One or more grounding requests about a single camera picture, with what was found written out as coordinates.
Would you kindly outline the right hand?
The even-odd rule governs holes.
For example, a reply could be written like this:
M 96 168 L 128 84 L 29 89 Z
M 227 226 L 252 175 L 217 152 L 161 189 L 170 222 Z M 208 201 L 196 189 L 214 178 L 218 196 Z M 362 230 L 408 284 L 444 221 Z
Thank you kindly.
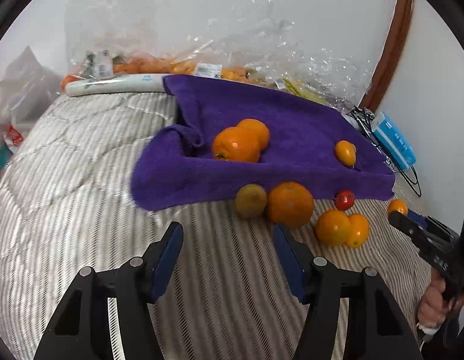
M 462 305 L 460 298 L 445 301 L 443 293 L 446 290 L 446 281 L 438 271 L 432 269 L 431 281 L 417 310 L 418 322 L 426 328 L 436 328 L 443 323 L 452 310 Z

